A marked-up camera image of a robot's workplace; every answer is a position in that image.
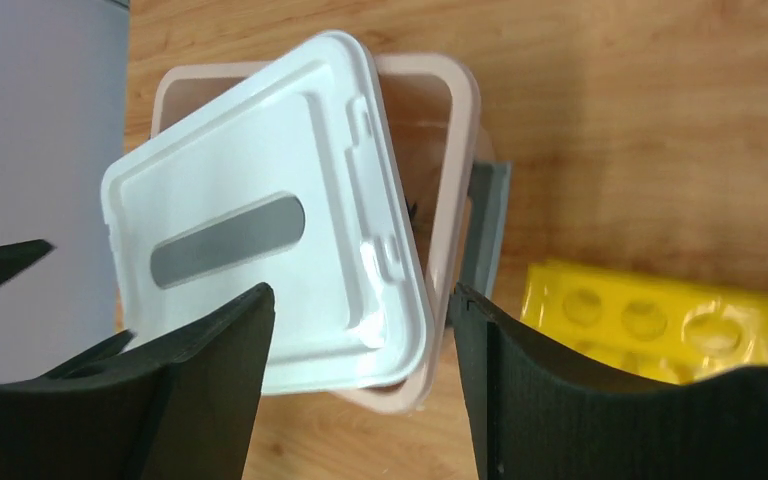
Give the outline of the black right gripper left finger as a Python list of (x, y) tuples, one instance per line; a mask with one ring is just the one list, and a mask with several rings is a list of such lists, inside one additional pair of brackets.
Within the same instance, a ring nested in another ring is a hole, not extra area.
[(275, 297), (258, 284), (86, 378), (0, 384), (0, 479), (238, 479)]

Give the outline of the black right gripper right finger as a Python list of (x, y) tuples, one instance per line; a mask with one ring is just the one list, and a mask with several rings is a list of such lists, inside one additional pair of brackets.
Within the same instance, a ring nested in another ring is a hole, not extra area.
[(768, 366), (689, 385), (595, 361), (458, 284), (448, 316), (482, 479), (768, 479)]

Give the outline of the yellow test tube rack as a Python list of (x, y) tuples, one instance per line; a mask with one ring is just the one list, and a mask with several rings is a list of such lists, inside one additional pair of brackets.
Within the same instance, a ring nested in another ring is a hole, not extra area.
[(546, 261), (528, 269), (520, 320), (594, 360), (665, 383), (768, 365), (768, 293)]

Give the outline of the pink plastic storage bin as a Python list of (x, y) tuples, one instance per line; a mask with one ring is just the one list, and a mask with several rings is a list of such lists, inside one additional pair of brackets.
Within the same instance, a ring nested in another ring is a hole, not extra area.
[[(383, 414), (417, 409), (431, 391), (442, 350), (448, 296), (456, 281), (493, 290), (503, 238), (510, 167), (493, 159), (480, 123), (480, 92), (471, 71), (436, 53), (376, 58), (402, 187), (435, 326), (423, 361), (409, 375), (342, 392)], [(264, 204), (224, 209), (152, 258), (164, 285), (191, 280), (234, 259), (275, 255), (312, 229), (313, 209), (281, 193)]]

